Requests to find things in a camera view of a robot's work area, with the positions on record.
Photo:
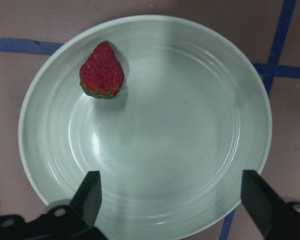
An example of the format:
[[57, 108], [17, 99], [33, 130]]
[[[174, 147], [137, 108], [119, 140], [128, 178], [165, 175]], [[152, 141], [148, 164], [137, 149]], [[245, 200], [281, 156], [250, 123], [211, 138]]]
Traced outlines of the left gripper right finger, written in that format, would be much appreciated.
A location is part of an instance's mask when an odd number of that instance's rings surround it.
[[283, 199], [255, 170], [244, 170], [240, 199], [254, 224], [266, 237], [285, 206]]

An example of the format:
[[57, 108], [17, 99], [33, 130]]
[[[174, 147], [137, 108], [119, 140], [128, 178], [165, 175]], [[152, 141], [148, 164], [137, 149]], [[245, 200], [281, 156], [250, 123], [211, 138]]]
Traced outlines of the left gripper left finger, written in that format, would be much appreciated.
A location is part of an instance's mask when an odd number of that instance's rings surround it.
[[70, 201], [70, 206], [83, 221], [94, 227], [101, 208], [101, 175], [99, 171], [89, 171]]

